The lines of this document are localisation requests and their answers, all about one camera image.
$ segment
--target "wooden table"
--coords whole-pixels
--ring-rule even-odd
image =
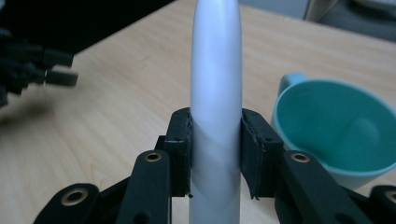
[[[154,148],[172,112],[190,105],[194,1],[180,0],[76,56],[78,85],[30,86],[0,110],[1,223],[32,223],[74,183],[100,190],[132,172]],[[396,45],[241,7],[243,105],[271,118],[281,76],[349,81],[396,107]],[[357,189],[396,184],[396,171]],[[188,199],[174,199],[174,223],[188,223]],[[251,201],[243,180],[241,223],[277,223],[274,200]]]

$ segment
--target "mug handle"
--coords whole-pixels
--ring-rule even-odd
[[[288,87],[304,81],[306,81],[306,77],[305,74],[301,72],[288,73],[284,75],[282,79],[280,79],[279,91],[277,95],[279,96]]]

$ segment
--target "mug rim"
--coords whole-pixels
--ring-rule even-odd
[[[285,90],[283,90],[277,97],[276,99],[276,103],[275,103],[275,108],[274,108],[274,112],[273,112],[273,123],[274,123],[274,128],[276,129],[276,132],[278,133],[278,135],[280,136],[280,138],[283,140],[284,144],[285,144],[285,149],[286,150],[296,150],[296,151],[302,151],[300,150],[295,144],[293,144],[289,138],[285,135],[283,130],[279,130],[279,119],[278,119],[278,104],[279,102],[282,100],[283,96],[286,94],[286,92],[289,89],[292,88],[296,88],[299,86],[303,86],[303,85],[312,85],[312,83],[330,83],[330,84],[335,84],[335,85],[340,85],[343,86],[345,88],[350,88],[354,91],[359,91],[360,93],[363,93],[364,95],[366,95],[367,97],[372,98],[373,100],[377,101],[381,106],[383,106],[386,110],[388,110],[388,112],[393,116],[394,120],[396,120],[396,111],[395,109],[389,105],[387,102],[385,102],[383,99],[381,99],[380,97],[378,97],[376,94],[367,91],[366,89],[364,89],[363,87],[360,87],[358,85],[354,85],[345,81],[340,81],[340,80],[334,80],[334,79],[307,79],[303,82],[294,84],[294,85],[290,85],[288,86]],[[337,174],[337,175],[354,175],[354,176],[359,176],[359,177],[368,177],[368,176],[375,176],[375,175],[382,175],[392,169],[394,169],[396,167],[396,161],[394,163],[392,163],[391,165],[388,165],[384,168],[381,169],[376,169],[376,170],[372,170],[372,171],[351,171],[351,170],[343,170],[343,169],[339,169],[333,166],[330,166],[328,164],[321,164],[327,171]]]

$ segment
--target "cup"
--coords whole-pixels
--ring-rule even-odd
[[[283,76],[272,126],[286,150],[316,157],[349,189],[396,167],[394,111],[372,93],[345,82],[309,80],[301,73]]]

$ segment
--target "white cylindrical object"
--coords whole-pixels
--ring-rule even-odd
[[[242,35],[237,0],[198,0],[191,54],[190,224],[236,224]]]

